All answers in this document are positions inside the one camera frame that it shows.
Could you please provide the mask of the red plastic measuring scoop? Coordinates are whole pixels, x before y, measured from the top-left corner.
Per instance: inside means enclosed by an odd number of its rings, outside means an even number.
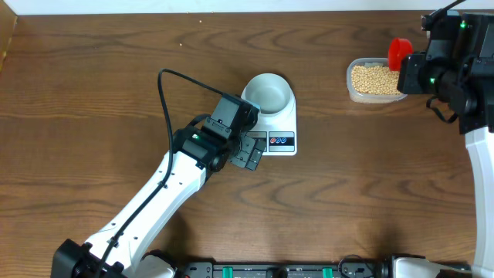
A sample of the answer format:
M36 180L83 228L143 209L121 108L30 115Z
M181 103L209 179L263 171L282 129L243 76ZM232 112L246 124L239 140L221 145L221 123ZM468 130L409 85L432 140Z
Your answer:
M394 38L387 52L387 63L391 71L399 71L401 61L413 53L413 46L408 39Z

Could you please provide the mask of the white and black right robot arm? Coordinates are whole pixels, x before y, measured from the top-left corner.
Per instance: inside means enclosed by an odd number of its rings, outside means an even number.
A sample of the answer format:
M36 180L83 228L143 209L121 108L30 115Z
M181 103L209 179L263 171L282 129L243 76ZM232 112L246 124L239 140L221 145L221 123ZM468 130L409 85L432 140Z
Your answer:
M398 90L447 103L465 137L475 183L472 276L493 275L493 16L447 6L421 17L426 50L401 61Z

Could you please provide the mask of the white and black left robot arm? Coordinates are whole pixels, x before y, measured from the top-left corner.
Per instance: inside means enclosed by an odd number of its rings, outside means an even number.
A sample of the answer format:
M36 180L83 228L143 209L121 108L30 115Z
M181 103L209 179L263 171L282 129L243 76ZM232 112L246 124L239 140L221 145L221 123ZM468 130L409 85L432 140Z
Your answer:
M148 247L173 214L230 162L253 171L265 142L248 132L260 107L222 96L213 114L177 130L145 186L100 231L79 245L67 239L52 260L53 277L173 277L177 270Z

